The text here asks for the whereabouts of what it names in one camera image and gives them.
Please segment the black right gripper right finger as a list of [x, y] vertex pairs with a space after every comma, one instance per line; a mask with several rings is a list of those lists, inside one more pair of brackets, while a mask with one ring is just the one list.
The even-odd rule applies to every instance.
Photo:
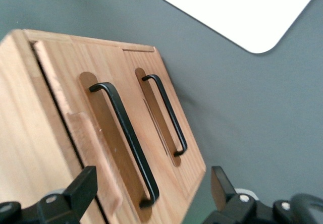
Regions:
[[237, 194], [221, 166], [211, 167], [211, 193], [218, 211], [223, 211]]

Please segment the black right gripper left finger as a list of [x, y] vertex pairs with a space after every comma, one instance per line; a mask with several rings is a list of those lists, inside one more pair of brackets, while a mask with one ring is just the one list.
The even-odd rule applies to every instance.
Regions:
[[64, 199], [68, 206], [64, 223], [80, 223], [81, 217], [88, 209], [96, 194], [96, 167], [87, 166], [64, 191]]

